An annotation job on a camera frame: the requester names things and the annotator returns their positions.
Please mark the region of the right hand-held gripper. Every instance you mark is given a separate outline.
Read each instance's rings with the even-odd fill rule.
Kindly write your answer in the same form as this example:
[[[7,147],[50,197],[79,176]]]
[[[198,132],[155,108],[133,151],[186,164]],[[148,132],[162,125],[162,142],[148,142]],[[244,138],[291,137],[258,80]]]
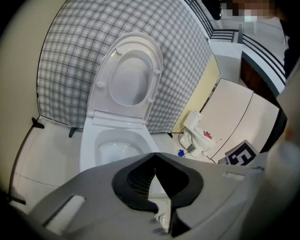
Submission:
[[[227,151],[225,156],[219,159],[217,163],[234,166],[248,166],[259,154],[260,153],[249,141],[244,140],[234,148]]]

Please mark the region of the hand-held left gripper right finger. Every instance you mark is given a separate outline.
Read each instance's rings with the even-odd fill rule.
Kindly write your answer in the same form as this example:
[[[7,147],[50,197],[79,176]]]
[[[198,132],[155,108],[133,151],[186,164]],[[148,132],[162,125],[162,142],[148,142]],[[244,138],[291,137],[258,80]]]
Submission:
[[[263,180],[263,164],[214,164],[156,153],[155,173],[170,205],[168,232],[158,240],[241,240]]]

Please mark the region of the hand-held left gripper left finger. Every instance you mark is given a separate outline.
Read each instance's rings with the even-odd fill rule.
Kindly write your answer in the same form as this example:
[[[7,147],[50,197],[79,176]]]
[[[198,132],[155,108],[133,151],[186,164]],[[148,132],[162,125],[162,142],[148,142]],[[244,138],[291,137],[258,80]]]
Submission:
[[[159,153],[87,169],[44,197],[30,217],[54,239],[163,240],[149,201]]]

